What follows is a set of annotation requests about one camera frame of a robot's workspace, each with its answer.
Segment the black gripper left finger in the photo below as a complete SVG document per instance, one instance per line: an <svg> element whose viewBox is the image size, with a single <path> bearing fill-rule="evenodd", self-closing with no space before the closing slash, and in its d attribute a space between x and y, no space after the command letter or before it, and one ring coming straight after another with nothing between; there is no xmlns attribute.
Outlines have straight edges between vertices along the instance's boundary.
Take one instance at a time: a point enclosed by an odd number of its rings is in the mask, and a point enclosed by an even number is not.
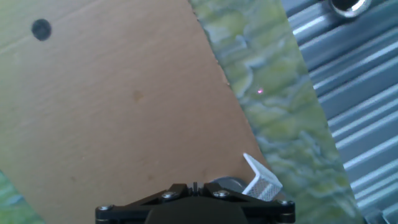
<svg viewBox="0 0 398 224"><path fill-rule="evenodd" d="M100 205L95 210L96 224L144 223L150 212L168 202L194 196L195 183L172 184L169 189L157 192L127 205Z"/></svg>

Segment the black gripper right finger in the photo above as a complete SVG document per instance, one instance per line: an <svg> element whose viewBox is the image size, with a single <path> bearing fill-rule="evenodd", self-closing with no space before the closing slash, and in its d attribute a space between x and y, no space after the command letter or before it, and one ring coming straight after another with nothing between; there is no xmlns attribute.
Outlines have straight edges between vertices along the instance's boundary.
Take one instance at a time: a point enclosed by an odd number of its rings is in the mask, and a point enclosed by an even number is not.
<svg viewBox="0 0 398 224"><path fill-rule="evenodd" d="M295 203L266 202L222 187L218 183L195 183L195 207L211 223L295 223Z"/></svg>

